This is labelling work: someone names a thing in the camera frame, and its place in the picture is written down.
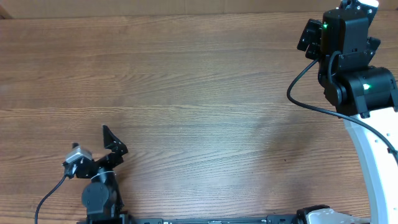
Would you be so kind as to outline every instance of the green led light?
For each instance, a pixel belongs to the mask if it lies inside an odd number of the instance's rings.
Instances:
[[[369,85],[369,84],[364,84],[363,85],[363,89],[364,90],[368,90],[368,89],[370,89],[371,88],[371,86]]]

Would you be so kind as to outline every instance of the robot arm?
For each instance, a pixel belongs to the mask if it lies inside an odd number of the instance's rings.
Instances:
[[[322,22],[308,21],[297,48],[306,51],[307,58],[319,60],[318,81],[337,113],[369,125],[397,149],[395,78],[386,68],[369,66],[380,45],[380,40],[368,37],[377,7],[375,0],[342,1],[338,9],[324,13]],[[344,123],[368,190],[370,223],[398,223],[397,151],[364,126],[347,120]],[[305,216],[304,223],[311,224],[369,222],[325,208]]]
[[[91,180],[81,195],[81,202],[87,208],[85,223],[129,223],[131,217],[121,211],[124,204],[113,171],[123,162],[128,149],[105,125],[103,137],[104,147],[112,152],[94,161],[91,152],[74,143],[63,163],[65,176]]]

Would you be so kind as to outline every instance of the cable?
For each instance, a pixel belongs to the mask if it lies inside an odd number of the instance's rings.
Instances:
[[[343,114],[341,114],[341,113],[337,113],[337,112],[330,111],[330,110],[325,110],[325,109],[323,109],[323,108],[319,108],[319,107],[316,107],[316,106],[307,105],[307,104],[305,104],[305,103],[301,103],[301,102],[299,102],[299,101],[297,101],[297,100],[295,100],[295,99],[292,98],[292,96],[290,95],[290,92],[292,91],[293,86],[294,86],[294,85],[297,83],[297,81],[298,81],[301,77],[303,77],[303,75],[304,75],[308,70],[310,70],[310,68],[312,68],[317,62],[318,62],[318,59],[315,59],[313,62],[311,62],[311,64],[309,64],[306,68],[304,68],[304,70],[303,70],[299,75],[297,75],[297,77],[292,81],[292,83],[290,84],[290,86],[289,86],[288,89],[287,89],[287,93],[286,93],[287,98],[288,98],[292,103],[294,103],[294,104],[297,105],[297,106],[301,106],[302,108],[306,108],[306,109],[309,109],[309,110],[313,110],[313,111],[321,112],[321,113],[324,113],[324,114],[336,116],[336,117],[338,117],[338,118],[346,119],[347,121],[351,121],[351,122],[353,122],[353,123],[356,123],[356,124],[358,124],[358,125],[360,125],[360,126],[366,128],[366,129],[368,129],[369,131],[373,132],[373,134],[375,134],[377,137],[379,137],[379,138],[387,145],[387,147],[388,147],[388,148],[387,148],[388,152],[391,153],[391,154],[394,156],[394,158],[395,158],[395,160],[396,160],[396,162],[397,162],[397,165],[398,165],[398,152],[396,151],[396,149],[394,148],[394,146],[392,146],[392,144],[387,140],[386,137],[384,137],[379,131],[377,131],[376,129],[372,128],[370,125],[368,125],[368,124],[366,124],[366,123],[364,123],[364,122],[362,122],[362,121],[360,121],[360,120],[358,120],[358,119],[352,118],[352,117],[350,117],[350,116],[346,116],[346,115],[343,115]]]
[[[331,65],[333,64],[333,61],[335,60],[335,57],[337,55],[339,55],[339,54],[341,54],[341,52],[336,50],[330,56],[329,65],[328,65],[328,81],[329,81],[329,83],[333,83],[333,80],[331,79]]]
[[[40,203],[39,203],[39,205],[37,206],[37,208],[36,208],[36,214],[35,214],[35,224],[37,224],[37,219],[38,219],[38,216],[39,216],[39,210],[40,210],[40,207],[42,206],[42,204],[44,203],[44,201],[45,201],[45,199],[47,199],[52,193],[54,193],[55,192],[55,190],[57,190],[61,185],[62,185],[62,183],[63,183],[63,181],[66,179],[67,177],[64,175],[63,177],[62,177],[62,180],[46,195],[46,196],[44,196],[44,198],[40,201]]]

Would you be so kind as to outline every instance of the wooden table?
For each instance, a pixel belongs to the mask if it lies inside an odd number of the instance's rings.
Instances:
[[[324,203],[369,216],[342,121],[291,104],[310,60],[296,50],[322,13],[0,21],[0,223],[33,223],[79,142],[96,158],[107,124],[128,146],[116,168],[136,217],[261,217]],[[398,13],[379,12],[372,64],[398,74]],[[333,109],[311,70],[294,97]],[[85,218],[72,179],[40,223]]]

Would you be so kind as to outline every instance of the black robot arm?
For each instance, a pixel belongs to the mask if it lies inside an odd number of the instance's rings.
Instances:
[[[325,12],[322,21],[310,19],[297,45],[306,58],[319,60],[318,81],[340,114],[368,118],[372,110],[398,110],[394,76],[386,68],[369,66],[381,43],[368,37],[376,12],[376,5],[344,0]]]
[[[95,161],[91,152],[77,143],[63,163],[65,175],[70,179],[91,179],[86,186],[81,201],[87,208],[87,219],[83,223],[131,223],[132,218],[122,212],[124,204],[113,169],[123,162],[128,153],[126,145],[107,126],[103,126],[104,147],[112,152]]]

